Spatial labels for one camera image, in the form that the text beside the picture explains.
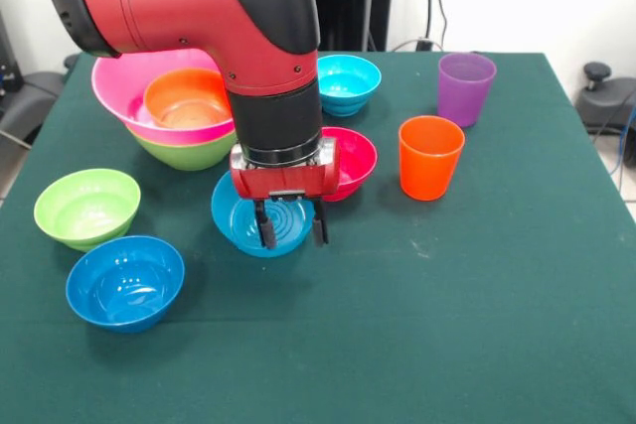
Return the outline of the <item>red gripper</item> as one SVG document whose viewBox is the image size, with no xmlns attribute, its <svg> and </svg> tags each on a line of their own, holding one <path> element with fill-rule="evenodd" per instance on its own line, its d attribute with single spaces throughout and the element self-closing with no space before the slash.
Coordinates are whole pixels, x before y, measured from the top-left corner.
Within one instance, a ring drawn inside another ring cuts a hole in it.
<svg viewBox="0 0 636 424">
<path fill-rule="evenodd" d="M 254 213 L 261 245 L 274 249 L 277 241 L 265 201 L 281 197 L 313 199 L 312 232 L 318 246 L 329 243 L 327 216 L 321 197 L 337 192 L 340 171 L 340 145 L 335 138 L 321 138 L 318 150 L 306 161 L 284 167 L 260 167 L 250 163 L 240 144 L 230 152 L 231 179 L 238 195 L 254 202 Z"/>
</svg>

